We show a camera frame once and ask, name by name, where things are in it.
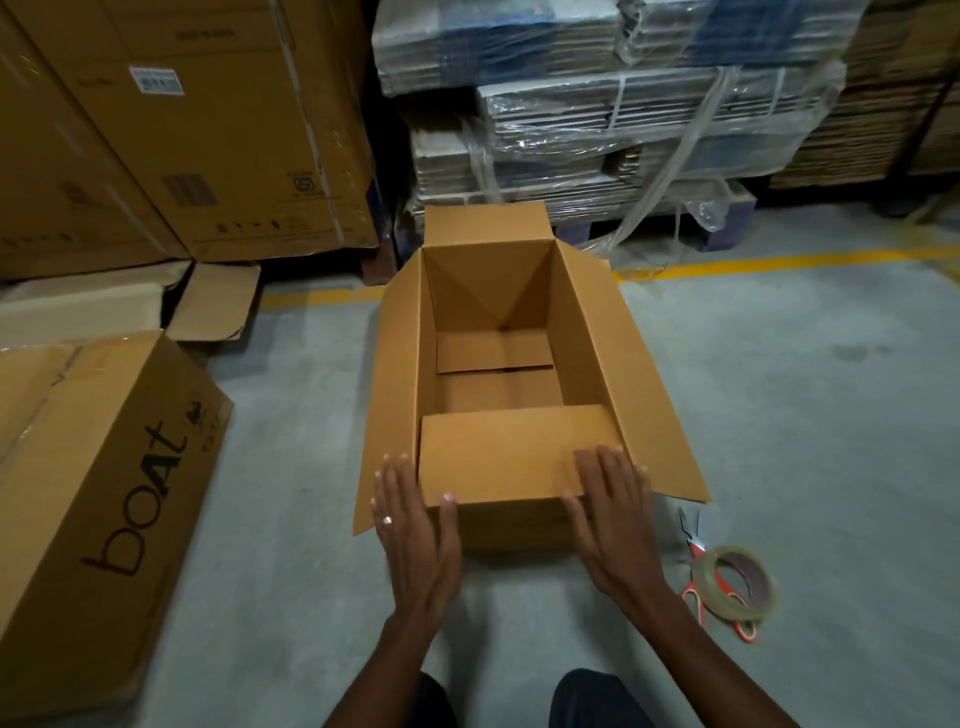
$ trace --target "yellow stripe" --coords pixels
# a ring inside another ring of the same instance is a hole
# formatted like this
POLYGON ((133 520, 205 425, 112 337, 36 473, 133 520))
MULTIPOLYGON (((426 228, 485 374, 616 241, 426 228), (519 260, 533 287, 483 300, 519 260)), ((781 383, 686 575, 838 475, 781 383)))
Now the yellow stripe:
MULTIPOLYGON (((617 282, 644 280, 674 280, 704 276, 740 276, 748 273, 796 271, 803 268, 823 268, 873 263, 898 263, 907 260, 944 260, 960 257, 960 245, 921 245, 913 248, 856 251, 853 253, 818 253, 814 255, 785 255, 747 260, 716 260, 711 263, 666 265, 659 268, 635 268, 614 271, 617 282)), ((299 306, 334 305, 379 301, 385 286, 367 288, 330 288, 298 293, 266 292, 260 299, 260 310, 295 308, 299 306)))

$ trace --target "scissors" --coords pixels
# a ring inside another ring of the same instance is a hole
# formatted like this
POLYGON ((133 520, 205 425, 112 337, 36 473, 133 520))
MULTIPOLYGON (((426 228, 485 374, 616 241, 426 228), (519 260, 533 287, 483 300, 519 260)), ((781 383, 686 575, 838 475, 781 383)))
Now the scissors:
MULTIPOLYGON (((694 559, 699 559, 707 551, 707 547, 704 545, 704 542, 700 540, 700 512, 697 511, 697 521, 694 524, 693 531, 691 532, 689 527, 686 524, 686 514, 684 509, 680 510, 680 528, 684 530, 686 534, 686 544, 690 547, 690 553, 693 555, 694 559)), ((720 591, 727 595, 730 599, 740 602, 744 607, 749 606, 746 600, 736 592, 736 590, 721 576, 719 573, 716 574, 717 586, 720 587, 720 591)), ((693 577, 690 577, 690 583, 684 587, 684 590, 680 592, 680 598, 683 601, 686 601, 688 595, 693 595, 694 601, 697 605, 697 621, 700 622, 701 627, 707 626, 707 615, 704 611, 704 600, 700 598, 700 594, 697 592, 697 587, 693 583, 693 577)), ((751 621, 735 621, 731 622, 733 631, 736 632, 736 636, 739 637, 743 642, 747 644, 753 644, 756 642, 756 624, 751 621)))

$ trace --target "person's left hand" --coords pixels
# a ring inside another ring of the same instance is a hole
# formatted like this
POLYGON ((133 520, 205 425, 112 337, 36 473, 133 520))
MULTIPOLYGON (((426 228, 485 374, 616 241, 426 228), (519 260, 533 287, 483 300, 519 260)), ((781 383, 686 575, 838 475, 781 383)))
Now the person's left hand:
POLYGON ((440 506, 438 544, 413 463, 401 455, 396 464, 388 455, 374 477, 371 509, 390 567, 395 617, 436 633, 447 605, 460 592, 463 554, 453 496, 445 495, 440 506))

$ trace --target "clear tape roll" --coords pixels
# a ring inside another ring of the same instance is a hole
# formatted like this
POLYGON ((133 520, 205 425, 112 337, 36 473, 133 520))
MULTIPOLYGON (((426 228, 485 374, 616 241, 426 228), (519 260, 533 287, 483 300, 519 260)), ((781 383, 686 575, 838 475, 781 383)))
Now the clear tape roll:
POLYGON ((742 546, 710 548, 691 567, 697 594, 714 615, 727 621, 758 621, 777 607, 777 588, 763 563, 742 546), (736 569, 747 585, 741 594, 747 606, 731 599, 717 584, 717 565, 728 564, 736 569))

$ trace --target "concrete floor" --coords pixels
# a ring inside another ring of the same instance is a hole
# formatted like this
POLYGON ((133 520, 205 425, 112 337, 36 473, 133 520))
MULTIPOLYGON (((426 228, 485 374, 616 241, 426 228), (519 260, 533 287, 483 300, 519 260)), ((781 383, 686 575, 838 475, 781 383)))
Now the concrete floor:
MULTIPOLYGON (((902 242, 858 206, 762 210, 737 251, 685 258, 902 242)), ((614 266, 675 255, 651 250, 614 266)), ((780 586, 757 644, 710 634, 802 725, 956 725, 960 291, 892 263, 622 292, 715 497, 703 535, 780 586)), ((147 689, 114 722, 317 726, 366 661, 392 606, 375 536, 350 535, 377 308, 262 312, 211 361, 234 419, 147 689)), ((470 564, 426 661, 466 725, 499 728, 545 726, 574 667, 620 674, 659 726, 699 725, 573 558, 470 564)))

